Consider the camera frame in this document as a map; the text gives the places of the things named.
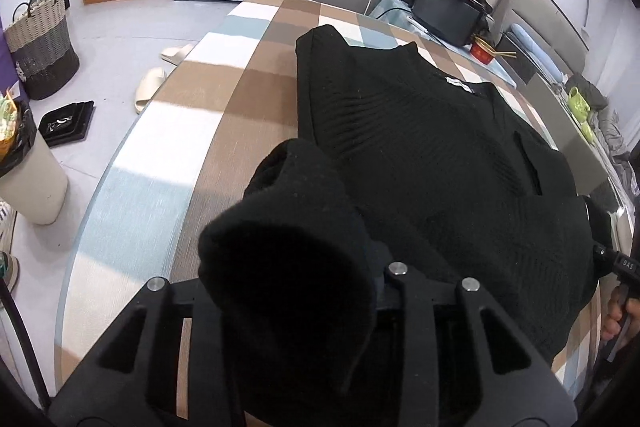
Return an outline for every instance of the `red bowl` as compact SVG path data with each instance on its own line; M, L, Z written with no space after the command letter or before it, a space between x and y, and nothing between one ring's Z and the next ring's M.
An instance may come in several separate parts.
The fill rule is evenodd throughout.
M494 60L494 56L488 51L482 49L477 42L473 42L471 44L471 54L480 60L483 64L488 64L492 60Z

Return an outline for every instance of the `trash can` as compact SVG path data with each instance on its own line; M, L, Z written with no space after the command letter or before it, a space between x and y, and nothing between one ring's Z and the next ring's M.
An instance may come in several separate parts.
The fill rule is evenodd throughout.
M44 138L31 109L20 104L15 144L0 162L0 198L37 225L53 223L65 201L68 179Z

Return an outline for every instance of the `headboard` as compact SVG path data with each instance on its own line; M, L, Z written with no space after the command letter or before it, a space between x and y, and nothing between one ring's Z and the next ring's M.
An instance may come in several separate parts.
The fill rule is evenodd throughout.
M582 73L587 45L550 0L499 0L492 37L497 42L512 23L522 26L562 73Z

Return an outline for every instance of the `plaid fabric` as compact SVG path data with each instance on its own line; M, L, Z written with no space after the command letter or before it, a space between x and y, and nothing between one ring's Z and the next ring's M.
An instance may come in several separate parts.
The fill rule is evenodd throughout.
M278 143L297 136L296 39L324 24L353 46L389 49L415 42L422 57L448 75L494 83L517 115L555 147L517 90L435 42L310 0L243 2L167 79L94 194L62 291L59 383L146 280L197 276L200 230L242 198L256 166ZM572 394L593 364L599 319L596 293L554 362Z

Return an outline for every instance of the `human hand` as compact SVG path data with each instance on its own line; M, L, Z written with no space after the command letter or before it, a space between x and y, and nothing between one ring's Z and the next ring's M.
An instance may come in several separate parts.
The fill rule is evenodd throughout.
M608 311L609 314L602 321L602 338L605 341L610 341L613 337L620 333L621 325L618 321L622 320L622 308L618 304L620 298L620 286L615 288L611 292L611 298L609 299ZM628 330L626 330L625 338L622 339L620 347L625 347L634 336L640 331L640 301L638 299L629 299L626 302L626 311L631 317L631 324L629 324Z

